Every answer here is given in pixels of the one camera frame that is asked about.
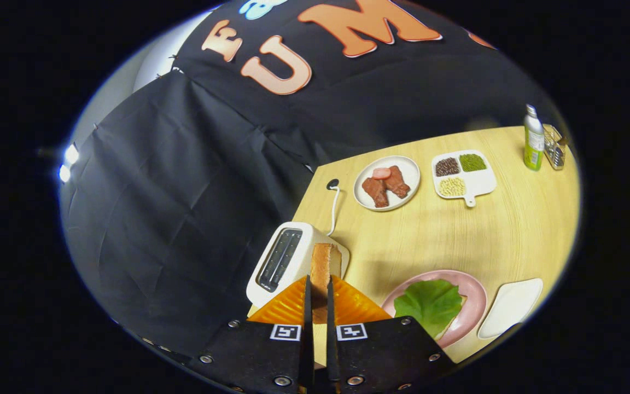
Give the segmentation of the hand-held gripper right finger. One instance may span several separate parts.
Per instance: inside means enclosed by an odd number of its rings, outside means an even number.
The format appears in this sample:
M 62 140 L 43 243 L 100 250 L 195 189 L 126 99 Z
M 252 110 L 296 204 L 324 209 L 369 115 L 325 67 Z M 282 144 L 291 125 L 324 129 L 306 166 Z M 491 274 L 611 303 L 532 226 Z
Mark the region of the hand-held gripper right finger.
M 328 284 L 326 372 L 332 393 L 408 393 L 431 387 L 457 363 L 411 316 L 337 324 L 333 276 Z

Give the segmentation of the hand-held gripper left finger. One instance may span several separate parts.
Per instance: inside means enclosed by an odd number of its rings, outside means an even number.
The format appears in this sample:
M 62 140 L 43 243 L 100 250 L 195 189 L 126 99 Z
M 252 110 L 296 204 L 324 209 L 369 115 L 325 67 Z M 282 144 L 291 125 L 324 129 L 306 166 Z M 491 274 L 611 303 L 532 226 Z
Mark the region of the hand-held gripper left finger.
M 313 386 L 312 284 L 295 282 L 301 299 L 296 324 L 231 320 L 187 368 L 237 393 L 307 393 Z

